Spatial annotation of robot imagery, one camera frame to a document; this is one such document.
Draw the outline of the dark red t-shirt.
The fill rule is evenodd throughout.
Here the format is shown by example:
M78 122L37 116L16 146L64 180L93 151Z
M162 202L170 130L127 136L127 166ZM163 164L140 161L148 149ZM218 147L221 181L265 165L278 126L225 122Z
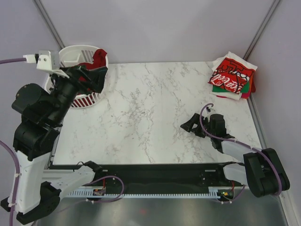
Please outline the dark red t-shirt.
M106 56L107 52L104 51L103 49L98 49L94 55L93 55L93 62L92 63L80 63L79 65L85 66L88 70L93 70L96 68L108 68L106 66Z

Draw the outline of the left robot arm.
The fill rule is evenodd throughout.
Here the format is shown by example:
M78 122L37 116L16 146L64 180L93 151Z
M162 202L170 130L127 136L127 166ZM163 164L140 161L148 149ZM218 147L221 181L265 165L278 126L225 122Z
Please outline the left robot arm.
M87 161L77 170L57 181L43 181L43 171L59 136L59 128L77 94L101 93L108 68L87 69L77 65L51 72L50 92L30 83L21 87L12 108L20 113L21 123L14 133L11 155L15 162L12 193L1 201L22 225L50 215L60 201L77 188L103 181L100 167Z

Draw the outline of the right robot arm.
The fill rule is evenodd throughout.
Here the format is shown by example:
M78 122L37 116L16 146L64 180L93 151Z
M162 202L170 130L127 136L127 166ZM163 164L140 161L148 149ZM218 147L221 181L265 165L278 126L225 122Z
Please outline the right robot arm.
M273 148L253 149L236 141L227 133L223 115L214 113L204 117L196 113L180 127L198 137L209 137L214 149L238 160L216 172L218 184L239 182L248 186L255 197L277 195L290 189L289 178L277 152Z

